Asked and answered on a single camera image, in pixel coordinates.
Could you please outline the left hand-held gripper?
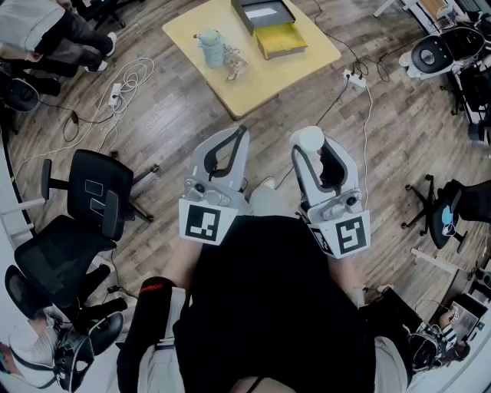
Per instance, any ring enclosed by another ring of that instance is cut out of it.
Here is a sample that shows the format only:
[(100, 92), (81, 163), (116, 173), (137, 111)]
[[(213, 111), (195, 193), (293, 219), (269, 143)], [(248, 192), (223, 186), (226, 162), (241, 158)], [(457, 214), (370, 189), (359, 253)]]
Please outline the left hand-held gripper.
[(181, 238), (218, 246), (236, 217), (251, 213), (243, 193), (249, 143), (248, 129), (235, 126), (196, 147), (179, 199)]

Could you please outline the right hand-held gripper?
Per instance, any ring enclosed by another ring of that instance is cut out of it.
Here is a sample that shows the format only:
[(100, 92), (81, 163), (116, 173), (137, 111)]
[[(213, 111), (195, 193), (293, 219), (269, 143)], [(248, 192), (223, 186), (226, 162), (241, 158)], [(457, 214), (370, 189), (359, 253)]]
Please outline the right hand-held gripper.
[(358, 169), (350, 154), (336, 140), (325, 137), (322, 185), (300, 147), (292, 148), (292, 163), (302, 196), (299, 214), (321, 251), (342, 259), (370, 247), (370, 213), (363, 208)]

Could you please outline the black and yellow box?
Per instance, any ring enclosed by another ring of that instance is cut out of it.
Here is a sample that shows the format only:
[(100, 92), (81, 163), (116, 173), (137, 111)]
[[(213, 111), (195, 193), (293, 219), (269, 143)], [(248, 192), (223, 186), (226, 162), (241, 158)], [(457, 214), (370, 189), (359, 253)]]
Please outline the black and yellow box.
[(308, 47), (284, 0), (231, 0), (265, 60), (302, 53)]

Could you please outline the person's right forearm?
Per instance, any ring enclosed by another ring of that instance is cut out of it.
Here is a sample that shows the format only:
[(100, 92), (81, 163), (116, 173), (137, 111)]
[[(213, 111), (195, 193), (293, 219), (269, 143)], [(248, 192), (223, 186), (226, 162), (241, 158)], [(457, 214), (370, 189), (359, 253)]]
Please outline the person's right forearm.
[(328, 257), (331, 278), (344, 291), (357, 308), (364, 306), (364, 284), (361, 282), (351, 257)]

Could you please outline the person's left forearm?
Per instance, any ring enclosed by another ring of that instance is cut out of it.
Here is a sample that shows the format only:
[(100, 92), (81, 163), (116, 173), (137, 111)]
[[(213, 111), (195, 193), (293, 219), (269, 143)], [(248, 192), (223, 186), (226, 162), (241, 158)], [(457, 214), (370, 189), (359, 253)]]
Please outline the person's left forearm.
[(187, 295), (193, 281), (203, 244), (189, 239), (180, 239), (172, 256), (166, 262), (162, 277), (170, 280), (177, 287), (184, 289)]

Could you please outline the person's leg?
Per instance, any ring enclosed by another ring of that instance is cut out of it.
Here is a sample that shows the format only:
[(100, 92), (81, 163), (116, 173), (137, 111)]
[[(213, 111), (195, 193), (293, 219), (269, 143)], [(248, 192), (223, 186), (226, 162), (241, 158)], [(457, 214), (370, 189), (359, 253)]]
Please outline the person's leg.
[(297, 214), (287, 204), (285, 198), (276, 189), (273, 177), (264, 179), (249, 198), (253, 216), (284, 216), (294, 218)]

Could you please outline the light blue plush toy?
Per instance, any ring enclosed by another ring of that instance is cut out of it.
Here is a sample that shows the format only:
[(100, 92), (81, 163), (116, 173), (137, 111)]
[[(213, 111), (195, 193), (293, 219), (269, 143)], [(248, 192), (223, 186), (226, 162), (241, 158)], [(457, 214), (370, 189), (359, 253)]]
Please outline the light blue plush toy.
[(220, 68), (225, 62), (224, 37), (217, 30), (207, 30), (193, 36), (202, 49), (205, 63), (209, 68)]

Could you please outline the blue face mask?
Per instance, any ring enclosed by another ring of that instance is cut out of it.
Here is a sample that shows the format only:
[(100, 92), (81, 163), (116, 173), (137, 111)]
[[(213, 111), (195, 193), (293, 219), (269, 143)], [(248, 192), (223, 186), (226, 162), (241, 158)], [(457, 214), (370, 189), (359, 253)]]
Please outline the blue face mask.
[(443, 224), (442, 234), (444, 236), (453, 236), (456, 233), (455, 220), (453, 217), (453, 211), (449, 205), (443, 208), (441, 221)]

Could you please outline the person's black shirt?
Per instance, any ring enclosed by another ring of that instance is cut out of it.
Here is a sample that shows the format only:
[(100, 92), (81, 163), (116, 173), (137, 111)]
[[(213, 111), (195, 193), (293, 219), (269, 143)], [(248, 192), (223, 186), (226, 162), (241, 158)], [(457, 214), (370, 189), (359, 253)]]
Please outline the person's black shirt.
[(117, 358), (120, 393), (406, 393), (391, 307), (357, 308), (301, 220), (241, 216), (203, 244), (187, 295), (146, 279)]

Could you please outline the black white office chair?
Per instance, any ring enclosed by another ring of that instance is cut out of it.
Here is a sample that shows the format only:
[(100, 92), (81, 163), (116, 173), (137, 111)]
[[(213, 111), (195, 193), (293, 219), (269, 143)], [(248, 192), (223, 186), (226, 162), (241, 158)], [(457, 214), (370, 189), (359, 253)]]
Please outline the black white office chair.
[(491, 50), (491, 31), (459, 24), (419, 40), (399, 57), (399, 65), (409, 78), (425, 80), (471, 64), (483, 49)]
[(65, 330), (54, 355), (54, 373), (60, 387), (75, 393), (95, 358), (111, 347), (124, 327), (122, 312), (101, 319), (87, 333)]

